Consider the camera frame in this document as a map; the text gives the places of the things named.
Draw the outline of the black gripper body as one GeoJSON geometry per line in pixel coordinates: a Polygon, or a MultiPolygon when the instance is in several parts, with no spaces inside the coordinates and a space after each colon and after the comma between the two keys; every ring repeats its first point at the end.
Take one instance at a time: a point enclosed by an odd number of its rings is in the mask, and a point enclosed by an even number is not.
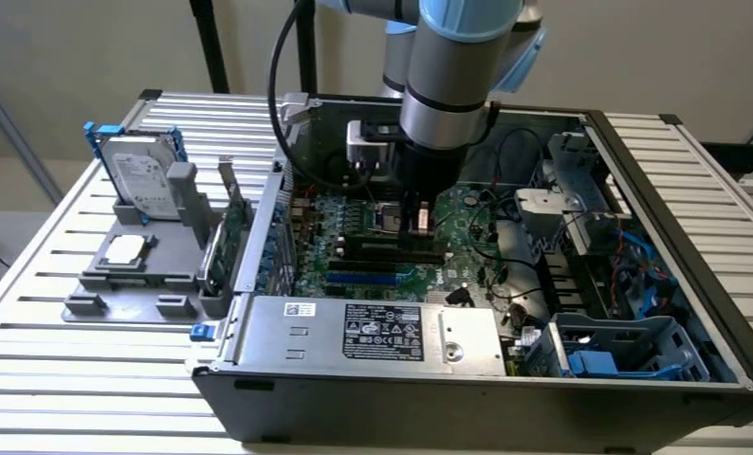
{"type": "Polygon", "coordinates": [[[434,202],[455,183],[469,146],[438,150],[407,142],[398,146],[398,182],[407,203],[434,202]]]}

